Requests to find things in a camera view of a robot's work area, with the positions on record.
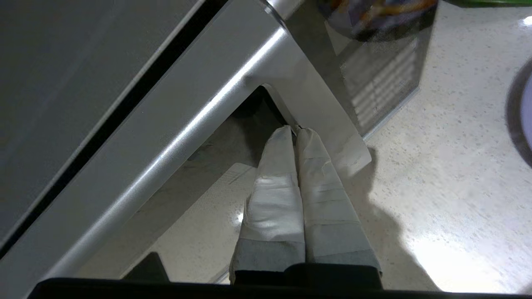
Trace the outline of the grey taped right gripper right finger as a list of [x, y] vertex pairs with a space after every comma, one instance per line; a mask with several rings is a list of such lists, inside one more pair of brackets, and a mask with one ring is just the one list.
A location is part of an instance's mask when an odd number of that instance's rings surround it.
[[298, 181], [307, 263], [382, 267], [320, 136], [299, 127]]

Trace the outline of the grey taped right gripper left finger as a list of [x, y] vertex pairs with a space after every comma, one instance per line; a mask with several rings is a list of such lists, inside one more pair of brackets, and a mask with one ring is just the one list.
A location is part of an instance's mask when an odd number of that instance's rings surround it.
[[230, 283], [249, 271], [282, 273], [304, 263], [303, 206], [289, 126], [267, 140], [230, 263]]

